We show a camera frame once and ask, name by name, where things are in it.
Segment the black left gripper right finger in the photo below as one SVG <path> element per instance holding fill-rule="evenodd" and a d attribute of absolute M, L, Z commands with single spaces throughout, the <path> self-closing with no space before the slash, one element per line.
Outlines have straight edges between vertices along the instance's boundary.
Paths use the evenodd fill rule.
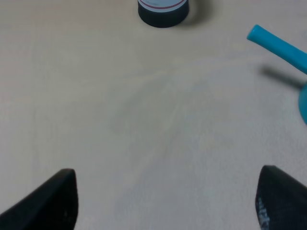
<path fill-rule="evenodd" d="M 307 187 L 274 165 L 262 167 L 255 208 L 262 230 L 305 230 Z"/>

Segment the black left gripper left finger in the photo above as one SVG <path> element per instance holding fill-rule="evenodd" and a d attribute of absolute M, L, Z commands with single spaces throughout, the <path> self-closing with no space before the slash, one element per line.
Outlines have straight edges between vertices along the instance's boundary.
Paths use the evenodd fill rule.
<path fill-rule="evenodd" d="M 0 215 L 2 230 L 73 230 L 79 212 L 76 173 L 61 169 Z"/>

